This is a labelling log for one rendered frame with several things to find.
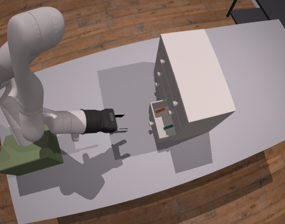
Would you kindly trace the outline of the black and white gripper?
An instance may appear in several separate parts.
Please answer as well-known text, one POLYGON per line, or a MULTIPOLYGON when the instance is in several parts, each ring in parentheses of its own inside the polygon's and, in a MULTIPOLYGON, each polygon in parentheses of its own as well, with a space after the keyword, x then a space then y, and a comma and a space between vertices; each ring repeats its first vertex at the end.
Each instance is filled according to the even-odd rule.
POLYGON ((118 129, 116 118, 123 117, 124 113, 114 113, 113 109, 103 110, 70 110, 71 130, 73 142, 79 141, 79 134, 87 133, 124 133, 127 129, 118 129))

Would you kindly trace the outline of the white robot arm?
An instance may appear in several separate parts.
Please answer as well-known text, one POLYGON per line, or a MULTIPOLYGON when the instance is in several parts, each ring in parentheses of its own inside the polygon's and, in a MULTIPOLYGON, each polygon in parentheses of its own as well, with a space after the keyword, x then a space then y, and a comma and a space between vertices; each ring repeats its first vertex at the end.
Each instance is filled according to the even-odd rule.
POLYGON ((53 7, 20 13, 8 22, 8 41, 0 48, 0 89, 6 86, 0 107, 18 145, 28 146, 41 139, 44 124, 53 134, 71 130, 68 111, 43 108, 42 83, 29 68, 41 52, 59 44, 64 31, 64 17, 53 7))

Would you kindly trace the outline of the white chest of drawers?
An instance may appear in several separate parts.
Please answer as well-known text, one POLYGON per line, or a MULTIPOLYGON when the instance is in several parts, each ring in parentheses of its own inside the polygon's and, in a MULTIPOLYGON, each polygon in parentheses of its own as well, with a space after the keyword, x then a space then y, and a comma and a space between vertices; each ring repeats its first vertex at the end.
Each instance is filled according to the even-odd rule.
MULTIPOLYGON (((160 35, 188 122, 172 141, 211 131, 236 111, 224 74, 204 29, 160 35)), ((167 94, 165 99, 167 99, 167 94)))

